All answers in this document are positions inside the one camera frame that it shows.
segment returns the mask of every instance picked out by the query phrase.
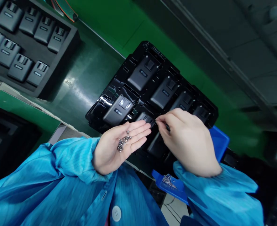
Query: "blue plastic bin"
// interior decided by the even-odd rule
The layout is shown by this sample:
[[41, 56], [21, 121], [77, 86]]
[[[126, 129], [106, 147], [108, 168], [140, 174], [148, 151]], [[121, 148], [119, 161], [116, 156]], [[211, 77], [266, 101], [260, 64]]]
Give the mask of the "blue plastic bin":
[[[216, 126], [213, 126], [213, 128], [211, 128], [209, 131], [213, 140], [216, 158], [218, 162], [220, 162], [228, 146], [229, 137], [226, 136], [226, 134], [223, 133], [221, 130], [219, 130]], [[179, 200], [183, 201], [185, 204], [189, 205], [184, 191], [184, 185], [181, 180], [175, 179], [170, 175], [171, 182], [176, 187], [176, 188], [173, 188], [170, 185], [163, 182], [164, 176], [159, 174], [155, 170], [152, 171], [152, 176], [156, 180], [156, 185], [161, 190], [167, 192], [168, 194], [178, 198]]]

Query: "floor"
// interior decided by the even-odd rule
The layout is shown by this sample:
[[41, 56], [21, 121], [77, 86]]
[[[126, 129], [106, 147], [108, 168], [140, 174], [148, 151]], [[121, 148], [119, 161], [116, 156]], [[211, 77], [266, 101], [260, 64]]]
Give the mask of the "floor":
[[178, 226], [183, 216], [189, 216], [186, 204], [169, 194], [166, 195], [161, 211], [169, 226]]

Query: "riton logo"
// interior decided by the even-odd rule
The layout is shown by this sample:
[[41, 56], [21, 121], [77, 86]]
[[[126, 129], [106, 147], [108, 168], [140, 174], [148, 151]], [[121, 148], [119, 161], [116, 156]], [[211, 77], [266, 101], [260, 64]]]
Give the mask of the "riton logo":
[[114, 110], [115, 113], [122, 115], [122, 112], [120, 112], [117, 108]]

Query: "cuff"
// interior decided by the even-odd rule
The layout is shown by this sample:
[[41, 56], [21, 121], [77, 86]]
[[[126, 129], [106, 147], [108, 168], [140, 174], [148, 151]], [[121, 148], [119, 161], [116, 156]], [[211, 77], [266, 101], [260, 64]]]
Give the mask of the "cuff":
[[86, 184], [109, 181], [112, 173], [100, 175], [92, 165], [93, 152], [100, 138], [70, 138], [57, 142], [51, 148], [55, 167], [65, 176], [77, 176]]
[[199, 177], [186, 171], [179, 161], [174, 162], [173, 169], [179, 179], [190, 189], [202, 189], [204, 192], [224, 189], [228, 191], [256, 192], [258, 185], [246, 174], [220, 163], [222, 172], [214, 177]]

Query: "right hand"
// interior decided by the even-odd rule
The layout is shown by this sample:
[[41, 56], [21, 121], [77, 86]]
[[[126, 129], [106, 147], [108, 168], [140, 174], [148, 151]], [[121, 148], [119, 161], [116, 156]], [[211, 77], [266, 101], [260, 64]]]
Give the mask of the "right hand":
[[176, 108], [159, 116], [156, 123], [166, 146], [187, 171], [202, 177], [222, 172], [210, 132], [198, 117]]

